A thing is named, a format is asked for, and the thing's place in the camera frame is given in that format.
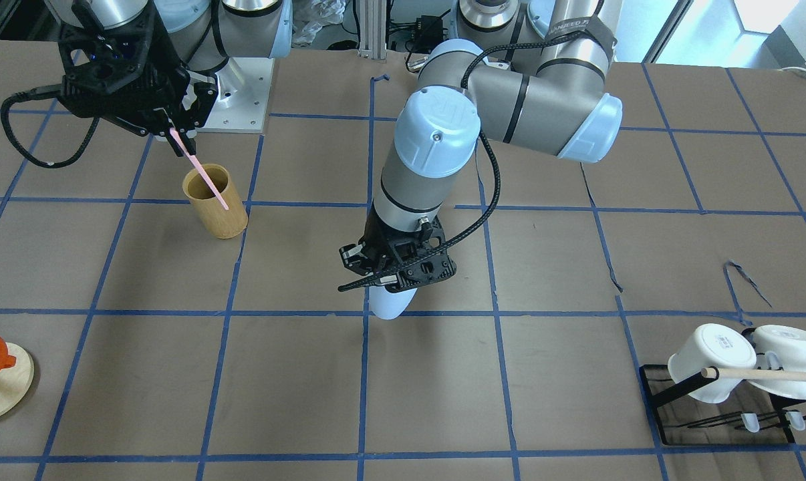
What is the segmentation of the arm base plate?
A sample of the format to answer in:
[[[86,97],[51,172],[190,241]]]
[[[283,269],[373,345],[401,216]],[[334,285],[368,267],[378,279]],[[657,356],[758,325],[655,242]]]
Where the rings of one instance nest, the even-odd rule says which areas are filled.
[[[275,59],[232,57],[217,72],[219,99],[201,133],[262,134]]]

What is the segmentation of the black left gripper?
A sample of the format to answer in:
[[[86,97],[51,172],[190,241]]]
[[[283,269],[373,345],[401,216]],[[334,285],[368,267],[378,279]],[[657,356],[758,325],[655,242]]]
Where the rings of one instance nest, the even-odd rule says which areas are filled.
[[[358,243],[345,245],[339,254],[349,271],[360,276],[380,275],[367,286],[401,293],[449,280],[457,274],[457,265],[446,249],[426,256],[445,240],[438,217],[428,223],[418,221],[416,230],[408,232],[390,227],[371,207]]]

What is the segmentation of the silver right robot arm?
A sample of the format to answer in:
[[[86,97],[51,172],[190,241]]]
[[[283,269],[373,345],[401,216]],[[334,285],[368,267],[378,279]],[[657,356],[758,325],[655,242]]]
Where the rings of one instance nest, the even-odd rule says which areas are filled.
[[[49,1],[59,21],[59,100],[165,140],[260,133],[275,59],[292,43],[290,1]]]

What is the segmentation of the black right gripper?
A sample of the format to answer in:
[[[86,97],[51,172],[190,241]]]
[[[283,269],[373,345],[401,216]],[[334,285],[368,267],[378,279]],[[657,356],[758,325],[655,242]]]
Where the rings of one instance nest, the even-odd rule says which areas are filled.
[[[71,113],[137,135],[205,125],[219,89],[189,81],[154,4],[69,3],[59,15],[58,98]]]

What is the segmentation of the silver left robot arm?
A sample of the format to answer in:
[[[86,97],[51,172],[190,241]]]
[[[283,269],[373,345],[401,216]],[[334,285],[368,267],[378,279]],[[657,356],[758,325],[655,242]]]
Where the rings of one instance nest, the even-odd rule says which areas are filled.
[[[497,207],[500,168],[491,141],[556,158],[598,162],[621,126],[605,91],[620,1],[457,1],[452,36],[428,55],[395,123],[372,207],[357,243],[340,250],[360,280],[339,287],[418,289],[454,276],[448,249]],[[477,146],[491,162],[485,213],[448,238],[437,219]]]

